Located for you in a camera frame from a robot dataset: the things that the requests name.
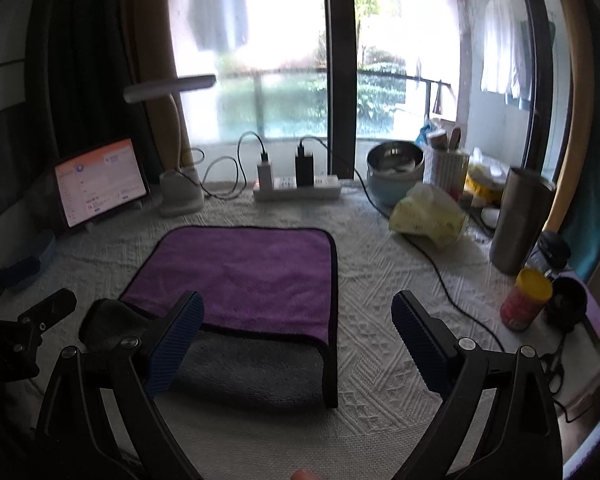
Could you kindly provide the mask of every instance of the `scissors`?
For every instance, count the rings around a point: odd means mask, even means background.
[[[564,349],[564,342],[567,339],[567,335],[562,334],[562,338],[560,339],[560,344],[556,351],[552,354],[544,354],[540,358],[540,364],[542,365],[542,370],[544,370],[544,376],[546,378],[546,382],[549,384],[549,392],[552,395],[556,395],[562,388],[562,383],[564,381],[564,367],[562,366],[562,350]],[[554,380],[557,382],[556,388],[552,388],[554,385]]]

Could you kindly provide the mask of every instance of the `metal bowl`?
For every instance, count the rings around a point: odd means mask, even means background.
[[[424,154],[413,142],[389,140],[366,156],[366,181],[371,193],[393,207],[424,175]]]

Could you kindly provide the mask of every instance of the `ribbed white container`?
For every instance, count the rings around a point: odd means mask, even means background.
[[[426,144],[421,148],[424,152],[423,182],[441,187],[457,200],[464,190],[469,154],[463,150],[434,150]]]

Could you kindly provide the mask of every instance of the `metal screw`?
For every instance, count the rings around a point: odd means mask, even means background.
[[[528,357],[528,358],[532,358],[536,355],[536,351],[534,350],[534,348],[532,346],[529,345],[524,345],[521,349],[520,349],[520,353],[524,356],[524,357]]]
[[[473,350],[475,348],[475,341],[468,337],[463,337],[458,341],[458,345],[462,350]]]
[[[120,346],[129,350],[131,348],[135,348],[135,346],[137,346],[139,342],[140,341],[136,336],[125,337],[122,339],[122,341],[120,341]]]
[[[66,348],[64,348],[62,350],[62,353],[60,354],[62,356],[63,359],[69,359],[71,357],[73,357],[76,353],[75,350],[75,346],[67,346]]]

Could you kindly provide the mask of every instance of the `table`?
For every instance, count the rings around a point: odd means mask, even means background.
[[[56,259],[36,284],[17,296],[5,294],[0,319],[15,320],[61,286],[76,294],[76,312],[45,334],[38,351],[43,390],[60,350],[78,344],[77,332],[97,298],[116,298],[171,229],[185,224],[317,227],[333,235],[338,251],[338,397],[329,412],[264,415],[228,410],[166,392],[156,403],[174,436],[207,480],[283,479],[305,467],[326,479],[391,478],[426,430],[440,406],[430,393],[390,318],[392,296],[410,289],[433,316],[457,336],[496,349],[492,338],[456,312],[446,300],[430,263],[387,229],[387,222],[355,184],[346,184],[335,202],[255,203],[209,200],[202,212],[162,218],[157,197],[142,210],[124,212],[58,242]],[[513,280],[488,261],[490,240],[472,228],[457,244],[422,247],[438,264],[455,301],[495,331],[507,351],[522,344],[551,352],[559,336],[541,319],[522,335],[501,322],[498,308]],[[583,327],[564,350],[565,382],[558,400],[571,406],[600,384],[600,344]],[[470,459],[488,416],[492,392],[485,392],[474,424],[454,463]],[[105,401],[118,441],[131,449],[112,395]]]

